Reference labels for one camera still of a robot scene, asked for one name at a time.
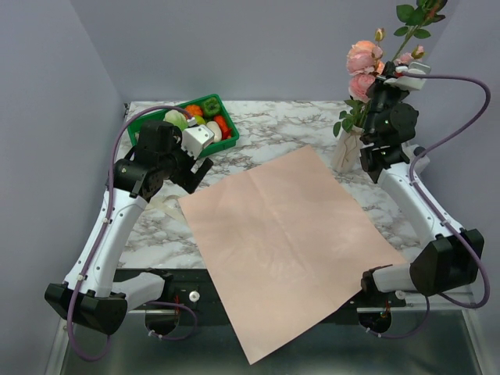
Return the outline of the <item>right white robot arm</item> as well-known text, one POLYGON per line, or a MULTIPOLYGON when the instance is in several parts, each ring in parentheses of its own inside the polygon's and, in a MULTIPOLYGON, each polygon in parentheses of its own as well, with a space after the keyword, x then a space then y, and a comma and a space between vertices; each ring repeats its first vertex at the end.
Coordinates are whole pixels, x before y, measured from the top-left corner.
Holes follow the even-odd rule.
POLYGON ((446 213, 418 176, 427 164, 427 149, 406 145, 416 136, 419 113, 404 100, 423 87, 429 73, 430 67, 421 62, 388 62, 367 91, 360 138, 362 169, 395 201, 423 247, 410 263, 364 272, 359 296, 370 306, 396 291, 443 295, 472 284, 480 270, 482 234, 467 230, 446 213))

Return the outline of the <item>green lettuce toy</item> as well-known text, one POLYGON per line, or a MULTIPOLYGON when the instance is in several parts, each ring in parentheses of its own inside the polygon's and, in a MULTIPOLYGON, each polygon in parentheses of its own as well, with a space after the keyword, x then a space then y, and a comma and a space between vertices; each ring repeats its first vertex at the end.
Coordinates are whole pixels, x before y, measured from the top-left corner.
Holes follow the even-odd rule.
POLYGON ((172 125, 178 127, 181 131, 188 128, 188 120, 186 116, 182 112, 179 112, 175 109, 171 109, 170 111, 166 112, 163 121, 171 123, 172 125))

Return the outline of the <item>peach rose stem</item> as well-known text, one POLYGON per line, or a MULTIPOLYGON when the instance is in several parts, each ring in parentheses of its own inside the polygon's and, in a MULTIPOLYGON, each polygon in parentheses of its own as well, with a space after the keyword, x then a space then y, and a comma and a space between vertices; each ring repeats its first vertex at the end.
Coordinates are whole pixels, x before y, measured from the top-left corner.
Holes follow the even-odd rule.
POLYGON ((380 43, 384 40, 385 34, 384 28, 377 28, 374 41, 358 41, 351 46, 346 56, 346 69, 350 75, 382 73, 384 52, 380 43))

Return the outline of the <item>red chili pepper toy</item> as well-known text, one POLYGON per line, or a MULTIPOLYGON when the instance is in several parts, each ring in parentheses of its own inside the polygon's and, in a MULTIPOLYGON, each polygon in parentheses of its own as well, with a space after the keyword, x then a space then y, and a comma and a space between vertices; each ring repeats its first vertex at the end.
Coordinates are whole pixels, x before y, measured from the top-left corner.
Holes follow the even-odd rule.
POLYGON ((222 139, 226 140, 231 138, 231 128, 227 125, 227 121, 224 119, 222 115, 216 115, 213 117, 213 120, 218 124, 219 129, 222 133, 222 139))

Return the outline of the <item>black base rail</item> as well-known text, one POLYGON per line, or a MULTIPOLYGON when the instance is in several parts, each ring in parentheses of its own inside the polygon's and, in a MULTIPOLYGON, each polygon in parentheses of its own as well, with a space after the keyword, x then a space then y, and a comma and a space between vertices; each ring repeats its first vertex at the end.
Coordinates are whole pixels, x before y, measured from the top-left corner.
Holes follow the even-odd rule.
MULTIPOLYGON (((164 291, 159 298, 161 302, 187 306, 196 313, 200 326, 230 323, 207 270, 151 268, 150 271, 165 280, 164 291)), ((390 327, 395 312, 411 307, 405 297, 399 298, 394 292, 368 294, 360 291, 321 322, 337 325, 361 323, 377 332, 385 332, 390 327)))

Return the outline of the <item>pink flower bouquet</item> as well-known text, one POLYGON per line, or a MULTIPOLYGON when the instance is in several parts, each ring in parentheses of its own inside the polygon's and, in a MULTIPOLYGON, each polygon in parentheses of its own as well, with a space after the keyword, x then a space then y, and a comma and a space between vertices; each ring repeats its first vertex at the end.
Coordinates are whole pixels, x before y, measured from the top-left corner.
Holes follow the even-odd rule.
POLYGON ((350 75, 348 83, 349 99, 345 100, 345 104, 350 107, 350 110, 341 111, 339 121, 333 126, 333 134, 337 137, 341 130, 350 132, 355 127, 361 129, 367 110, 369 98, 366 94, 370 85, 375 81, 378 74, 357 74, 350 75))

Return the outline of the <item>green plastic tray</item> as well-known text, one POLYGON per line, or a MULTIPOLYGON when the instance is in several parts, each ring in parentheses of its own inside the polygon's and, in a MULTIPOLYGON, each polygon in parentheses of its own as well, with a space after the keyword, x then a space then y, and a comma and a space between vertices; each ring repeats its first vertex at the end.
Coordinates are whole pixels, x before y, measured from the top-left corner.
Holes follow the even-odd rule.
MULTIPOLYGON (((180 104, 176 104, 176 107, 183 108, 187 105, 201 105, 203 101, 205 101, 208 98, 211 97, 216 97, 219 100, 220 106, 221 106, 221 111, 219 115, 222 115, 224 119, 227 121, 227 125, 231 128, 231 138, 226 139, 226 140, 221 140, 218 143, 212 143, 209 145, 202 153, 201 157, 206 157, 212 154, 215 154, 217 152, 221 152, 223 150, 229 149, 234 147, 237 144, 237 141, 239 139, 239 132, 237 128, 234 125, 233 120, 230 118, 229 112, 227 111, 225 105, 223 104, 222 100, 220 99, 219 95, 217 94, 211 94, 211 95, 206 95, 201 98, 196 98, 194 100, 191 100, 189 102, 182 102, 180 104)), ((166 112, 168 112, 167 109, 157 109, 155 111, 147 112, 146 114, 140 116, 137 120, 133 121, 131 125, 127 128, 127 135, 129 136, 130 142, 133 146, 135 146, 138 142, 138 135, 139 131, 141 129, 142 124, 147 121, 147 120, 163 120, 166 112)), ((211 118, 205 118, 205 121, 208 123, 209 121, 213 120, 213 117, 211 118)))

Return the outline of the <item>green bell pepper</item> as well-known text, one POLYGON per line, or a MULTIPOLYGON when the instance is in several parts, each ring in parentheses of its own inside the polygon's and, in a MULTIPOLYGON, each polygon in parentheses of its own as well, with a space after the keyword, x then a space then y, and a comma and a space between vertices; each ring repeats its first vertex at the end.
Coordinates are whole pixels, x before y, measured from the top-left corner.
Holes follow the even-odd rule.
POLYGON ((211 118, 220 114, 221 106, 219 100, 216 97, 211 97, 206 99, 200 105, 203 116, 205 118, 211 118))

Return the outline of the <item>pink wrapping paper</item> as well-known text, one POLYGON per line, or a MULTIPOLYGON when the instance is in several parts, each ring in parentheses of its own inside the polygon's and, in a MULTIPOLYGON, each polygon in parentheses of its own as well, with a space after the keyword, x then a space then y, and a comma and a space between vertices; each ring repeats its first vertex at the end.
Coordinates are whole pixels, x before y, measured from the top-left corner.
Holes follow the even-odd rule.
POLYGON ((336 312, 363 272, 404 263, 309 146, 180 207, 251 364, 336 312))

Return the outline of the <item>beige ribbon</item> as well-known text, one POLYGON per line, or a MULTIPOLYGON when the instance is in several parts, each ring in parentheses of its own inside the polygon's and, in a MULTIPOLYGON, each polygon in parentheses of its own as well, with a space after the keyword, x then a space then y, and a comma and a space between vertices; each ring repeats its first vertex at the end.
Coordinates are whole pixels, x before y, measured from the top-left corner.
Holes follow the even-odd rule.
POLYGON ((145 211, 156 209, 179 223, 185 223, 185 216, 180 207, 177 206, 179 199, 179 195, 155 196, 147 204, 145 211))

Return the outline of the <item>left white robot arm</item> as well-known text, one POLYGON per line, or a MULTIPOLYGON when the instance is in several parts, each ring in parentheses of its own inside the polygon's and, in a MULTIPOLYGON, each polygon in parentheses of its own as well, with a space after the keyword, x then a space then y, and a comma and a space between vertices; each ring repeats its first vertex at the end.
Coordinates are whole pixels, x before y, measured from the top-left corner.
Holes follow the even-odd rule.
POLYGON ((129 280, 114 280, 130 233, 165 180, 193 193, 212 167, 195 169, 197 158, 215 134, 205 125, 181 130, 161 120, 142 124, 137 144, 112 163, 102 207, 84 250, 61 284, 48 285, 46 302, 67 323, 112 335, 126 314, 150 302, 157 309, 173 300, 170 274, 146 270, 129 280))

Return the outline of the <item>white ceramic vase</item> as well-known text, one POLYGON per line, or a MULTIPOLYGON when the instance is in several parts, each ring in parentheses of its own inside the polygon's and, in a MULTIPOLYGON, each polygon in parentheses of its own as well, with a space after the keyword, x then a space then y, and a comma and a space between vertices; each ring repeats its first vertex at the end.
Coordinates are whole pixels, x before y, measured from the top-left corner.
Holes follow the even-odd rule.
POLYGON ((338 173, 348 173, 359 160, 361 131, 341 132, 332 157, 332 168, 338 173))

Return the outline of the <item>aluminium frame rail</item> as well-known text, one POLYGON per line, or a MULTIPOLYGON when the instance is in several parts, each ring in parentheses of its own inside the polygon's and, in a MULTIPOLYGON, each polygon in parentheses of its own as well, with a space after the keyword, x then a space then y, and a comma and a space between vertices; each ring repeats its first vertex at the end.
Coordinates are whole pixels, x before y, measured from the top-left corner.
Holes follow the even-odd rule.
POLYGON ((49 374, 481 374, 470 314, 413 293, 337 312, 256 363, 249 363, 215 289, 193 273, 202 300, 192 313, 162 306, 131 311, 108 354, 85 362, 61 323, 49 374))

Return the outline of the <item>white rose stem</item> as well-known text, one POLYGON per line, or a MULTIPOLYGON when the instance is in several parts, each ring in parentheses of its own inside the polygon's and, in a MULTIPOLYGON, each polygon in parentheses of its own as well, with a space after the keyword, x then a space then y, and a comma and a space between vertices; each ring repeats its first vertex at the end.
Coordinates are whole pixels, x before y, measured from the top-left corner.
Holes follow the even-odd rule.
POLYGON ((448 0, 417 0, 415 5, 396 6, 396 16, 402 26, 394 32, 394 36, 402 37, 403 42, 391 60, 393 63, 412 38, 423 40, 431 36, 427 27, 446 18, 441 11, 447 4, 448 0))

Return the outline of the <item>pink rose stem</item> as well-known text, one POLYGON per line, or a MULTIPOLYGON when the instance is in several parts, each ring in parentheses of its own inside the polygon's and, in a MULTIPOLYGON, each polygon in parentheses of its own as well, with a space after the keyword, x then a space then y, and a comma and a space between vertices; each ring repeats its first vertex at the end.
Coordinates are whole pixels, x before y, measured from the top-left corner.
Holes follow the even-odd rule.
POLYGON ((401 66, 401 65, 408 66, 413 61, 421 60, 425 56, 425 54, 426 54, 426 52, 424 50, 424 47, 422 45, 417 45, 411 52, 406 52, 406 53, 401 54, 395 60, 395 65, 396 66, 401 66))

